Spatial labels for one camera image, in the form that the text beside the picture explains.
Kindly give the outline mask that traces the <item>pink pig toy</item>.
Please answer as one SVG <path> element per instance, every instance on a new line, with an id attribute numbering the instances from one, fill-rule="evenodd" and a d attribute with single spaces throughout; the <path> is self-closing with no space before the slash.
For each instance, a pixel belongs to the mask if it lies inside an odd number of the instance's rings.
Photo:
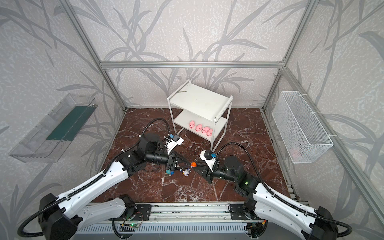
<path id="1" fill-rule="evenodd" d="M 211 137 L 213 135 L 213 129 L 209 129 L 208 131 L 207 131 L 207 136 L 208 137 Z"/>
<path id="2" fill-rule="evenodd" d="M 206 134 L 209 131 L 210 127 L 204 127 L 202 128 L 202 133 Z"/>
<path id="3" fill-rule="evenodd" d="M 190 128 L 190 129 L 194 129 L 195 126 L 196 126 L 196 124 L 195 124 L 194 121 L 190 121 L 190 122 L 189 122 L 189 128 Z"/>
<path id="4" fill-rule="evenodd" d="M 196 130 L 196 132 L 199 132 L 199 131 L 202 130 L 202 128 L 203 128 L 203 125 L 202 124 L 198 124 L 198 125 L 196 125 L 195 130 Z"/>

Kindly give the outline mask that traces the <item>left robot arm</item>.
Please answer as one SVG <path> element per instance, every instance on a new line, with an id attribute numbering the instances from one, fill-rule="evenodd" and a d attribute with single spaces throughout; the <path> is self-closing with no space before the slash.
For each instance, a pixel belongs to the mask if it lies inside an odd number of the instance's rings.
<path id="1" fill-rule="evenodd" d="M 18 236 L 69 240 L 83 227 L 123 216 L 134 205 L 129 197 L 118 197 L 93 207 L 87 205 L 112 186 L 143 170 L 148 163 L 165 165 L 167 170 L 174 171 L 183 159 L 174 148 L 183 142 L 179 135 L 170 134 L 164 142 L 156 134 L 142 134 L 133 147 L 123 150 L 100 173 L 58 196 L 44 196 L 39 211 L 19 226 Z"/>

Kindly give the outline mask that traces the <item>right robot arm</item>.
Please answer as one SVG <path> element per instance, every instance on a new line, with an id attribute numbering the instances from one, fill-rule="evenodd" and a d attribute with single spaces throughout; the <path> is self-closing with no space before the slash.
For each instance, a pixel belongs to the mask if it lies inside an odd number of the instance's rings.
<path id="1" fill-rule="evenodd" d="M 327 209 L 303 206 L 276 192 L 260 177 L 247 172 L 235 156 L 227 157 L 221 168 L 204 164 L 194 167 L 194 171 L 209 183 L 215 178 L 233 182 L 235 192 L 246 199 L 242 214 L 250 220 L 279 225 L 302 240 L 335 240 L 353 231 L 350 225 L 334 220 Z"/>

